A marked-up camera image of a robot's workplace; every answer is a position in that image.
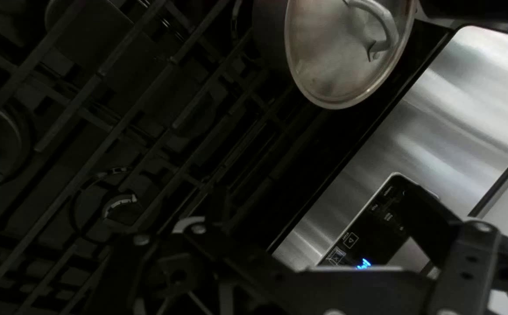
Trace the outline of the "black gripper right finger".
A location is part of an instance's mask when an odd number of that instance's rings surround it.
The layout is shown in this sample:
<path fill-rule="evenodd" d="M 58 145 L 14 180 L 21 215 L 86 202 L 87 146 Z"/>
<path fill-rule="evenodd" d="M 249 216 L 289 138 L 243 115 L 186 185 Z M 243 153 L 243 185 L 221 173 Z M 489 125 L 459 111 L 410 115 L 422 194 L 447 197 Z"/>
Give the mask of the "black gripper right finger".
<path fill-rule="evenodd" d="M 490 290 L 508 295 L 508 236 L 483 220 L 461 220 L 415 183 L 405 187 L 405 229 L 440 269 L 429 313 L 494 315 Z"/>

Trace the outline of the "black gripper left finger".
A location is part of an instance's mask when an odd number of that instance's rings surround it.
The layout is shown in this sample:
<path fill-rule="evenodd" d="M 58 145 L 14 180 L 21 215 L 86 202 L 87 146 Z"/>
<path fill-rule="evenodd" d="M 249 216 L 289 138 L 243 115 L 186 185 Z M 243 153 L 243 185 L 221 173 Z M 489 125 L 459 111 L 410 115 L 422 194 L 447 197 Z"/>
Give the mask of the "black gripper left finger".
<path fill-rule="evenodd" d="M 152 315 L 207 293 L 219 315 L 299 315 L 294 272 L 268 251 L 240 244 L 208 223 L 170 236 L 121 236 L 94 286 L 94 315 Z"/>

